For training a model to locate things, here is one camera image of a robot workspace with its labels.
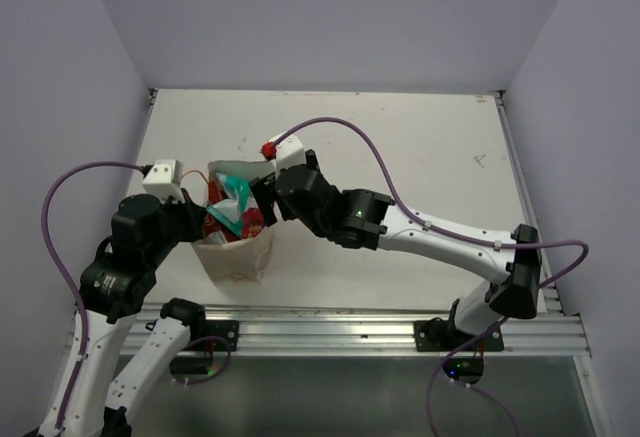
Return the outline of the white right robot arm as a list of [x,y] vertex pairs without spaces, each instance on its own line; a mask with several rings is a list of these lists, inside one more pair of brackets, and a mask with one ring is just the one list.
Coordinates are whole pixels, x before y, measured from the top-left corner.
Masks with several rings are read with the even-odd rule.
[[274,171],[250,183],[267,226],[298,220],[316,237],[346,249],[404,252],[452,265],[482,278],[455,300],[446,318],[418,322],[416,346],[439,351],[477,349],[481,333],[503,318],[531,320],[538,313],[541,258],[535,228],[521,224],[494,233],[482,245],[436,231],[425,215],[403,210],[391,196],[366,189],[339,190],[322,175],[312,150],[261,149]]

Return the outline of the teal snack packet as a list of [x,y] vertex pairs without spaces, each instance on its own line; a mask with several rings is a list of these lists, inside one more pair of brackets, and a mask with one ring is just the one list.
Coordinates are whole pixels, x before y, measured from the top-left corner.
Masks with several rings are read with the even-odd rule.
[[221,172],[215,173],[217,187],[225,194],[220,201],[210,203],[207,212],[237,236],[241,235],[241,214],[255,207],[255,200],[246,179]]

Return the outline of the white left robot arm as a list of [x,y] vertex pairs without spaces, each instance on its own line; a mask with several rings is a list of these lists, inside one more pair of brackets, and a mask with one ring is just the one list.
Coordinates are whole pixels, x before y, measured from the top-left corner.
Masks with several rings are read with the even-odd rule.
[[178,244],[202,237],[205,214],[189,196],[162,201],[138,194],[119,204],[110,236],[81,275],[71,354],[52,406],[33,435],[131,435],[143,400],[176,354],[205,343],[203,306],[173,298],[134,357],[116,368],[158,267]]

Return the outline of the red Chuba cassava chips bag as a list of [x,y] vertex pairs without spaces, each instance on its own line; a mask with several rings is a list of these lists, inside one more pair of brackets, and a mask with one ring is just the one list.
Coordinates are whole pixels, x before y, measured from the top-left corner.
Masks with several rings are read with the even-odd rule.
[[205,208],[204,233],[207,244],[224,245],[241,240],[238,202],[214,181],[208,184]]

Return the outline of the white paper bag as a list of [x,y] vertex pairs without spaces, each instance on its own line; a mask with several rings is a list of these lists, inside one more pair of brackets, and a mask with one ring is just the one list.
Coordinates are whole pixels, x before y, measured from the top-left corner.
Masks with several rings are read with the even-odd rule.
[[[234,175],[248,182],[265,177],[273,171],[268,162],[217,160],[207,165],[207,182],[216,182],[215,173]],[[205,237],[191,245],[205,274],[215,286],[233,283],[258,283],[261,281],[272,253],[274,231],[264,227],[251,239],[210,245]]]

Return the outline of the red snack packet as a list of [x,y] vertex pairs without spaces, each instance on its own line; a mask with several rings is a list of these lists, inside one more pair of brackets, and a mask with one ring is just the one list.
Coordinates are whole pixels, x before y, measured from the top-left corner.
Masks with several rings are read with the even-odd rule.
[[265,227],[264,217],[258,207],[249,207],[241,214],[241,238],[257,237]]

